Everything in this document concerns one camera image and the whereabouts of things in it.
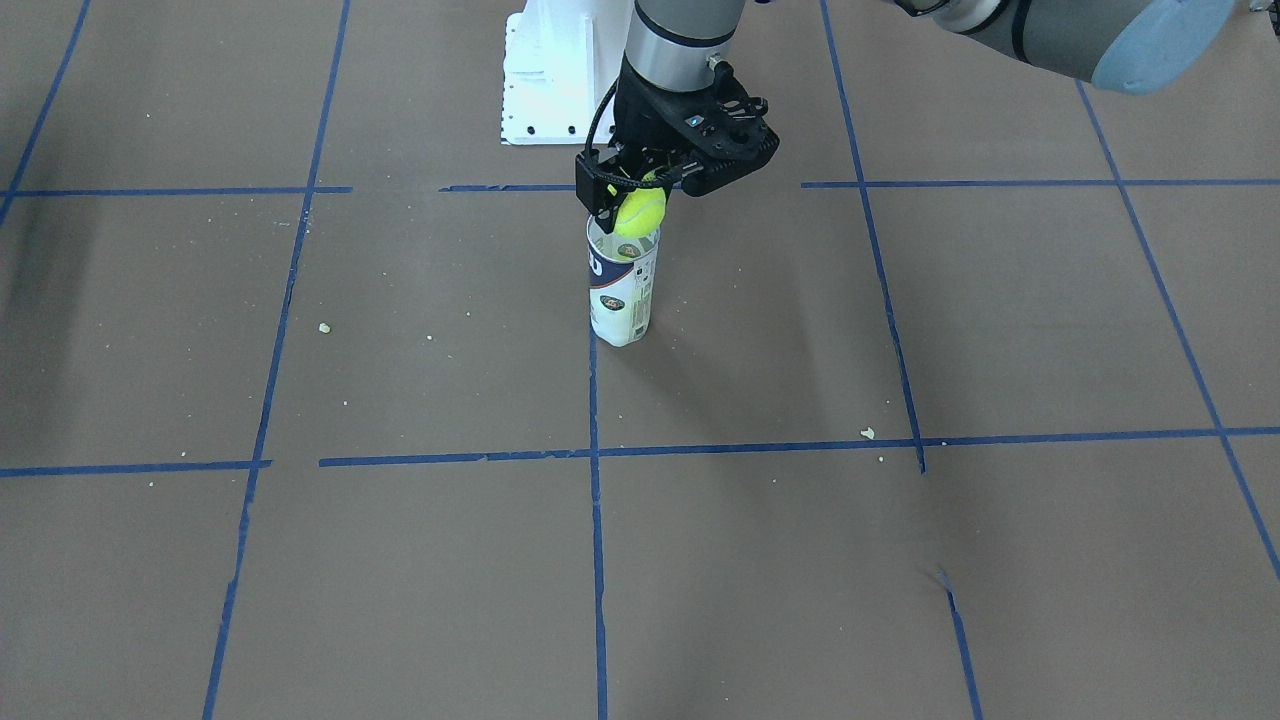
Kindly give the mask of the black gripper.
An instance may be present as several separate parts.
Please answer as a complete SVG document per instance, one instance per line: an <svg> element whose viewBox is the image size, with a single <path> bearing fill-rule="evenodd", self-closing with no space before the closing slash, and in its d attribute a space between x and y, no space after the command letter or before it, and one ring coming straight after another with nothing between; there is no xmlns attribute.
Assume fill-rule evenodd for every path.
<svg viewBox="0 0 1280 720"><path fill-rule="evenodd" d="M617 149L607 149L604 155L595 149L580 150L575 156L576 197L602 231L614 232L622 204L635 191L635 179L650 170L663 174L667 156L681 167L692 160L698 146L684 135L686 119L707 114L714 78L710 72L703 87L676 92L649 82L631 58L623 56L611 138Z"/></svg>

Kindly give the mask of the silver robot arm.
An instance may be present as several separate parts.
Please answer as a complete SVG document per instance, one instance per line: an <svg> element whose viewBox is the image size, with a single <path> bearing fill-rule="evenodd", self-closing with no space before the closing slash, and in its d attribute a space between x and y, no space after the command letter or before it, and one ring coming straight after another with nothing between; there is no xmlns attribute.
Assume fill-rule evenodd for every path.
<svg viewBox="0 0 1280 720"><path fill-rule="evenodd" d="M1160 91L1193 67L1233 1L901 1L1012 60L1114 94ZM635 1L620 73L575 158L575 193L608 233L657 229L669 195L701 197L760 170L780 147L769 104L727 53L741 1Z"/></svg>

